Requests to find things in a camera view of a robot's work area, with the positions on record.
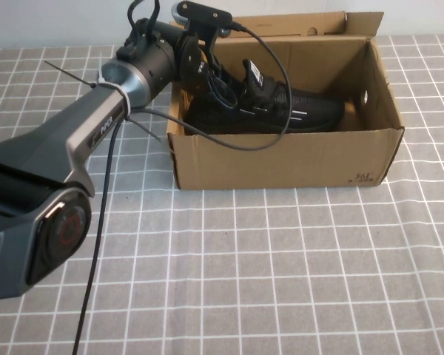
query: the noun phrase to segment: cardboard box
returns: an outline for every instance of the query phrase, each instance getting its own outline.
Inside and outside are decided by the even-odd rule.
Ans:
[[[286,68],[292,87],[346,100],[336,132],[288,134],[259,152],[239,152],[169,122],[174,172],[181,189],[260,189],[376,186],[385,178],[404,127],[374,37],[383,13],[311,13],[237,18],[263,36]],[[216,56],[233,75],[245,76],[249,58],[262,73],[283,80],[271,56],[253,38],[219,39]],[[182,119],[190,97],[173,87],[169,113]],[[218,135],[258,146],[275,135]]]

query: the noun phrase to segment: gray grid tablecloth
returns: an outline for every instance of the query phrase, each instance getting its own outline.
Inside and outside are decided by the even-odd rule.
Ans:
[[[81,354],[444,354],[444,35],[377,40],[408,129],[376,188],[181,192],[165,146],[124,124]],[[0,141],[86,92],[43,59],[93,80],[112,51],[0,50]],[[93,217],[71,260],[0,302],[0,355],[70,354]]]

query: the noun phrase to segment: black bracket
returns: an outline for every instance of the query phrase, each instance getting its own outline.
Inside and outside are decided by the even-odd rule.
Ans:
[[[178,14],[187,18],[186,30],[204,42],[202,50],[206,55],[209,67],[217,76],[221,73],[221,65],[214,56],[215,40],[221,29],[229,29],[232,26],[232,15],[212,7],[196,4],[191,1],[182,1],[177,7]]]

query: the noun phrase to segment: shoe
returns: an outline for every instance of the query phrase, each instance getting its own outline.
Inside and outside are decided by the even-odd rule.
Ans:
[[[286,124],[286,85],[263,75],[255,64],[245,59],[243,82],[224,71],[222,80],[237,98],[234,108],[215,95],[195,96],[184,121],[212,135],[241,133],[280,133]],[[324,95],[292,89],[293,110],[287,133],[328,132],[342,119],[345,103]]]

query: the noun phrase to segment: box lid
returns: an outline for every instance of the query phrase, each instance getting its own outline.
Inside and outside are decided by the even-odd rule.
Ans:
[[[259,36],[351,35],[368,38],[377,35],[383,18],[381,12],[299,13],[292,15],[237,17],[235,21]],[[246,33],[232,33],[232,38],[249,37]]]

